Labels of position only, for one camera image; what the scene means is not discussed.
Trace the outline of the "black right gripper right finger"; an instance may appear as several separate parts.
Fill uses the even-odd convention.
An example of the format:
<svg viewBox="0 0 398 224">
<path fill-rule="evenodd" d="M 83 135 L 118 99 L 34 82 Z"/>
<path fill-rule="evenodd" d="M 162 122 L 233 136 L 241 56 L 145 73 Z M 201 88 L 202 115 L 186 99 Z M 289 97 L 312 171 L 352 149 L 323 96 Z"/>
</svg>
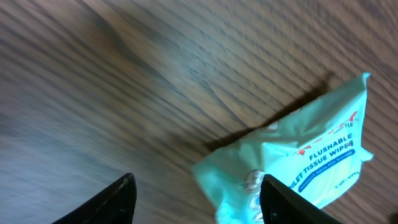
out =
<svg viewBox="0 0 398 224">
<path fill-rule="evenodd" d="M 341 224 L 270 174 L 264 176 L 259 201 L 265 224 Z"/>
</svg>

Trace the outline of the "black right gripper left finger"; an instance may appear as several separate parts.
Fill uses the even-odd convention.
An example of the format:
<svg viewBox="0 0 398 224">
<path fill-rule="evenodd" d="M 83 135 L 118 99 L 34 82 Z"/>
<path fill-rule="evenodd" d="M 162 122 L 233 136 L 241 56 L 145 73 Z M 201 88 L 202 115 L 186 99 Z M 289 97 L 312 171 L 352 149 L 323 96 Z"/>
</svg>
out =
<svg viewBox="0 0 398 224">
<path fill-rule="evenodd" d="M 136 200 L 136 180 L 127 173 L 53 224 L 131 224 Z"/>
</svg>

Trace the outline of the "teal plastic packet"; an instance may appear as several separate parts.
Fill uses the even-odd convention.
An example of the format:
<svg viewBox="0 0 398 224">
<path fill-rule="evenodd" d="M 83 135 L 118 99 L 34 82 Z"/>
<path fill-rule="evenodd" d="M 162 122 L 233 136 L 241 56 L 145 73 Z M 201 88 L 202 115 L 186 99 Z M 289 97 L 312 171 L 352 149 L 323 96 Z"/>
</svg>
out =
<svg viewBox="0 0 398 224">
<path fill-rule="evenodd" d="M 193 167 L 218 223 L 263 223 L 261 184 L 270 174 L 323 208 L 359 179 L 373 155 L 361 145 L 364 73 L 280 120 L 221 147 Z"/>
</svg>

